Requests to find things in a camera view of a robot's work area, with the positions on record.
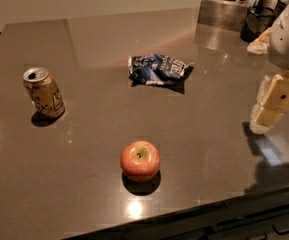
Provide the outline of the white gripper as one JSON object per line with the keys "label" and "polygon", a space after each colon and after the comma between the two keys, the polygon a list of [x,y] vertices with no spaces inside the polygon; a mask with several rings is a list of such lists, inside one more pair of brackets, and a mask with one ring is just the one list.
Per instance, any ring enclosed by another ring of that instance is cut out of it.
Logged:
{"label": "white gripper", "polygon": [[[269,61],[289,69],[289,4],[271,27],[268,43]],[[264,134],[289,111],[289,71],[265,75],[250,116],[250,130]]]}

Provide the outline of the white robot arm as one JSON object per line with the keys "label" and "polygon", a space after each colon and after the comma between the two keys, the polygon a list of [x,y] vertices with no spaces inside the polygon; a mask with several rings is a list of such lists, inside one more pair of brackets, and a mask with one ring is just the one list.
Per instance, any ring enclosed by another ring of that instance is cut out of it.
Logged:
{"label": "white robot arm", "polygon": [[265,134],[289,111],[289,4],[247,50],[267,54],[269,62],[281,69],[264,76],[250,116],[250,130]]}

